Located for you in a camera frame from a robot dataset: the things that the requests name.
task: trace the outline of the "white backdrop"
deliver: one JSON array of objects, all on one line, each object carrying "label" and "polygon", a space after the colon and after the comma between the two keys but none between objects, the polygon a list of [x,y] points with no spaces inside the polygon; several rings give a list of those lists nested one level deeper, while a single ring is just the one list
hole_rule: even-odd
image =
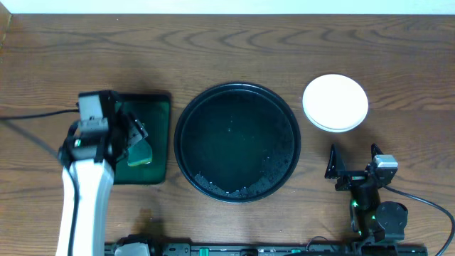
[{"label": "white backdrop", "polygon": [[455,0],[0,0],[13,14],[455,14]]}]

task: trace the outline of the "cable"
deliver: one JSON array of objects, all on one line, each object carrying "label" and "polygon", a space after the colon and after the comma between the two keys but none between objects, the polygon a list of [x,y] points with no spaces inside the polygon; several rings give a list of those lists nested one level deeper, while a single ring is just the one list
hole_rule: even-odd
[{"label": "cable", "polygon": [[[321,235],[317,235],[317,236],[315,236],[314,238],[312,238],[312,239],[306,244],[306,251],[307,251],[307,252],[310,250],[310,244],[311,244],[316,238],[322,238],[322,239],[324,239],[325,241],[330,242],[327,238],[325,238],[325,237],[323,237],[323,236],[321,236]],[[332,245],[330,245],[330,247],[332,248],[333,252],[336,252],[335,248],[334,248]]]},{"label": "cable", "polygon": [[39,117],[50,117],[56,114],[79,112],[79,110],[60,110],[55,112],[43,113],[43,114],[30,114],[24,116],[15,116],[15,117],[0,117],[1,121],[5,120],[19,120],[19,119],[30,119],[30,118],[39,118]]},{"label": "cable", "polygon": [[[53,115],[53,114],[60,114],[60,113],[53,112],[53,113],[48,113],[48,114],[35,115],[35,117],[38,117],[38,116],[46,117],[46,116]],[[24,136],[25,138],[29,139],[34,144],[36,144],[40,148],[44,149],[51,156],[53,156],[55,159],[57,159],[57,161],[60,161],[60,159],[58,158],[58,153],[55,150],[53,150],[49,145],[47,145],[44,141],[42,141],[41,139],[36,137],[35,135],[27,132],[25,129],[22,129],[22,128],[16,126],[15,124],[12,124],[8,121],[4,121],[3,119],[0,119],[0,123],[5,124],[5,126],[7,126],[9,129],[12,129],[13,131],[15,131],[15,132],[19,133],[20,135]],[[73,188],[74,188],[73,221],[71,223],[70,241],[68,244],[68,256],[71,256],[71,255],[73,255],[73,240],[74,240],[75,227],[76,227],[75,223],[76,223],[76,219],[77,219],[77,207],[79,205],[79,192],[77,191],[76,182],[74,181],[73,177],[70,174],[70,170],[68,170],[67,168],[63,168],[63,169],[66,170],[68,175],[70,176],[71,181],[73,182]]]},{"label": "cable", "polygon": [[440,249],[440,251],[438,251],[438,253],[436,254],[436,256],[441,256],[445,250],[449,247],[450,245],[450,242],[452,241],[452,239],[454,238],[454,233],[455,233],[455,220],[454,220],[454,217],[452,216],[452,214],[450,214],[450,212],[444,208],[442,208],[441,206],[438,206],[436,203],[433,203],[433,202],[430,202],[430,201],[427,201],[423,198],[420,198],[418,196],[414,196],[414,195],[411,195],[409,193],[405,193],[405,192],[401,192],[401,191],[398,191],[394,188],[390,188],[388,186],[382,186],[383,188],[387,189],[388,191],[391,191],[393,193],[397,193],[401,196],[406,196],[408,198],[411,198],[411,199],[414,199],[414,200],[417,200],[421,203],[426,203],[427,205],[429,206],[433,206],[435,207],[436,209],[440,210],[441,212],[445,213],[449,218],[450,218],[450,221],[452,223],[452,227],[451,227],[451,230],[450,230],[450,235],[449,235],[449,238],[447,238],[447,241],[446,243],[444,243],[444,246]]}]

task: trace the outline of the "round tray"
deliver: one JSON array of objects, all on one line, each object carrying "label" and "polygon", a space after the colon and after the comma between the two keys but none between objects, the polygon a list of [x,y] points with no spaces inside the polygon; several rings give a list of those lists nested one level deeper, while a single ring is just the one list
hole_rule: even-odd
[{"label": "round tray", "polygon": [[219,85],[185,108],[174,151],[183,175],[200,192],[231,203],[256,201],[294,171],[299,125],[271,90],[243,82]]}]

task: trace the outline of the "wooden table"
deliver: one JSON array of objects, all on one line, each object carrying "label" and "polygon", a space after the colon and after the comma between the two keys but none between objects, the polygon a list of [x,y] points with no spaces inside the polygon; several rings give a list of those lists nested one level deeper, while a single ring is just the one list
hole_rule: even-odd
[{"label": "wooden table", "polygon": [[[455,213],[454,16],[15,15],[0,53],[0,115],[73,108],[92,90],[172,94],[166,181],[115,186],[106,240],[144,232],[193,242],[306,243],[350,231],[349,193],[323,178],[330,145],[363,168],[370,145],[400,163],[391,186]],[[323,132],[305,118],[305,86],[325,73],[357,80],[370,111],[351,132]],[[173,154],[183,108],[222,82],[259,83],[296,115],[301,156],[273,195],[220,203],[195,190]],[[15,121],[57,149],[77,114]],[[0,254],[53,255],[63,204],[61,166],[0,125]],[[409,209],[405,242],[433,255],[449,219],[422,203],[381,190]],[[446,255],[455,255],[452,245]]]}]

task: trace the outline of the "black cable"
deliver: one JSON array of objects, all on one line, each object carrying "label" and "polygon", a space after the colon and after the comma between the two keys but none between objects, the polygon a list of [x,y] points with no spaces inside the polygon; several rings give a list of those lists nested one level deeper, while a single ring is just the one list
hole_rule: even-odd
[{"label": "black cable", "polygon": [[[42,114],[40,117],[46,117],[49,114],[53,115],[53,114],[60,114],[60,113],[54,112],[54,113],[48,113],[47,115],[46,114]],[[0,119],[0,123],[5,124],[5,126],[7,126],[9,129],[12,129],[13,131],[15,131],[15,132],[19,133],[20,135],[24,136],[25,138],[29,139],[34,144],[36,144],[40,148],[42,148],[45,151],[47,151],[50,155],[55,157],[55,159],[57,159],[57,161],[60,161],[60,159],[58,158],[58,153],[55,150],[53,150],[49,145],[47,145],[44,141],[42,141],[41,139],[36,137],[35,135],[27,132],[25,129],[22,129],[22,128],[16,126],[15,124],[12,124],[12,123],[10,123],[8,121],[4,121],[4,120]],[[79,192],[77,191],[76,182],[74,181],[73,177],[70,174],[70,170],[68,170],[67,168],[63,168],[63,169],[66,170],[68,175],[70,176],[71,181],[73,183],[73,188],[74,188],[73,221],[71,223],[70,241],[69,241],[69,244],[68,244],[68,256],[71,256],[71,255],[73,255],[73,240],[74,240],[74,233],[75,233],[75,227],[76,227],[75,223],[76,223],[76,217],[77,217],[77,206],[79,205]]]},{"label": "black cable", "polygon": [[452,223],[452,227],[451,227],[451,230],[450,230],[450,235],[449,235],[449,238],[447,238],[447,241],[446,243],[444,243],[444,246],[440,249],[440,251],[438,251],[438,253],[436,254],[436,256],[441,256],[445,250],[449,247],[450,245],[450,242],[452,241],[452,239],[454,238],[454,233],[455,233],[455,220],[454,220],[454,217],[452,216],[452,214],[450,214],[450,212],[444,208],[442,208],[441,206],[438,206],[436,203],[433,203],[433,202],[430,202],[430,201],[427,201],[423,198],[420,198],[418,196],[414,196],[414,195],[411,195],[409,193],[405,193],[405,192],[401,192],[401,191],[398,191],[394,188],[390,188],[388,186],[382,186],[383,188],[387,189],[388,191],[391,191],[393,193],[397,193],[401,196],[406,196],[408,198],[411,198],[411,199],[414,199],[414,200],[417,200],[421,203],[426,203],[427,205],[429,206],[433,206],[435,207],[436,209],[440,210],[441,212],[445,213],[449,218],[450,218],[450,221]]},{"label": "black cable", "polygon": [[30,119],[30,118],[39,118],[39,117],[49,117],[56,114],[63,114],[63,113],[72,113],[72,112],[79,112],[79,110],[60,110],[55,112],[43,113],[43,114],[30,114],[24,116],[15,116],[15,117],[0,117],[0,120],[19,120],[19,119]]},{"label": "black cable", "polygon": [[[310,250],[310,244],[316,239],[316,238],[322,238],[324,240],[326,240],[327,242],[330,242],[327,238],[321,236],[321,235],[317,235],[315,236],[314,238],[312,238],[307,244],[306,244],[306,251],[308,252]],[[330,245],[330,247],[332,248],[333,252],[336,252],[335,248]]]}]

